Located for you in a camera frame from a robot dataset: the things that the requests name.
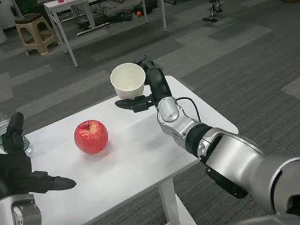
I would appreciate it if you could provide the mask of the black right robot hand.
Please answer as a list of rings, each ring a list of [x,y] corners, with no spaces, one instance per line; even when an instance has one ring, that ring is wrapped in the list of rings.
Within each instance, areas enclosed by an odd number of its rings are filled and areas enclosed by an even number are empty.
[[[156,107],[163,98],[172,96],[162,69],[147,56],[118,65],[110,78],[119,98],[115,106],[121,109],[135,113],[146,111],[149,107]]]

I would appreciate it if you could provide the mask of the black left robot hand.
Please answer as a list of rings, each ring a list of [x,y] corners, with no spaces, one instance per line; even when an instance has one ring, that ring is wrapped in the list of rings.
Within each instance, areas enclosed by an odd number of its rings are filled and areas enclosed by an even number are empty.
[[[60,176],[52,177],[45,171],[32,171],[30,157],[23,146],[22,113],[15,113],[2,135],[5,154],[0,153],[0,200],[12,195],[43,193],[71,189],[76,182]]]

